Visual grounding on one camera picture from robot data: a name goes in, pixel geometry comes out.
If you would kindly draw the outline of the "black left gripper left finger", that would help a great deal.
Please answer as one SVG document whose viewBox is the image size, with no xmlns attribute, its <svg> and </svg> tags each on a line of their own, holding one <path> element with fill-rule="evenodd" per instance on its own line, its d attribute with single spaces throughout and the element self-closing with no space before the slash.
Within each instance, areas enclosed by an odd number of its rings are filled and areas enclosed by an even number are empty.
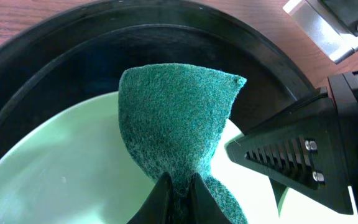
<svg viewBox="0 0 358 224">
<path fill-rule="evenodd" d="M 127 224 L 169 224 L 172 222 L 173 185 L 163 173 L 138 212 Z"/>
</svg>

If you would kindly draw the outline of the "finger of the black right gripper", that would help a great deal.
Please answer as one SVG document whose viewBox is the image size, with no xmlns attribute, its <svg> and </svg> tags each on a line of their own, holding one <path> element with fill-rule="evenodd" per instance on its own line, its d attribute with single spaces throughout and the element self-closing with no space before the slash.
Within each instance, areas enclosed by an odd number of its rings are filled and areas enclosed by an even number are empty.
<svg viewBox="0 0 358 224">
<path fill-rule="evenodd" d="M 231 141 L 229 159 L 334 210 L 353 213 L 337 111 L 318 88 Z"/>
</svg>

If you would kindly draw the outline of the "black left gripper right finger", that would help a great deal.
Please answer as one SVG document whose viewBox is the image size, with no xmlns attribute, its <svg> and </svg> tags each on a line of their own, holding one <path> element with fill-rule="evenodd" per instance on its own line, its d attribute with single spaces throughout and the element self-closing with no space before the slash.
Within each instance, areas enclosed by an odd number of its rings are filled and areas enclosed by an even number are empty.
<svg viewBox="0 0 358 224">
<path fill-rule="evenodd" d="M 191 179 L 191 219 L 195 224 L 231 224 L 198 173 Z"/>
</svg>

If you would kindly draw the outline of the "green scrubbing sponge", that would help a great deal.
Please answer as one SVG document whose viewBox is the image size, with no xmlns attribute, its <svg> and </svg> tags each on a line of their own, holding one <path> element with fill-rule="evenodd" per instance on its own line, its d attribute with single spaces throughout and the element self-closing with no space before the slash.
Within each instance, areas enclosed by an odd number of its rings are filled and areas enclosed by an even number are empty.
<svg viewBox="0 0 358 224">
<path fill-rule="evenodd" d="M 247 221 L 233 194 L 211 174 L 232 105 L 246 79 L 181 63 L 127 69 L 119 82 L 119 129 L 134 162 L 153 181 L 168 173 L 174 220 L 187 223 L 185 197 L 197 173 L 232 223 Z"/>
</svg>

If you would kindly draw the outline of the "green plate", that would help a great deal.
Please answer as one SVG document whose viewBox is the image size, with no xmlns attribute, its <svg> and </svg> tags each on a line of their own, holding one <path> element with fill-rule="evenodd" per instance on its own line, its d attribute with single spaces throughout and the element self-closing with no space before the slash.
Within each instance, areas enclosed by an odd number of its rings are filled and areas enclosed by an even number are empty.
<svg viewBox="0 0 358 224">
<path fill-rule="evenodd" d="M 81 102 L 21 139 L 0 160 L 0 223 L 126 223 L 154 183 L 132 160 L 118 126 L 118 95 Z M 227 122 L 212 173 L 235 196 L 249 223 L 357 223 L 287 189 L 275 201 L 268 177 L 232 163 L 226 144 L 240 135 Z"/>
</svg>

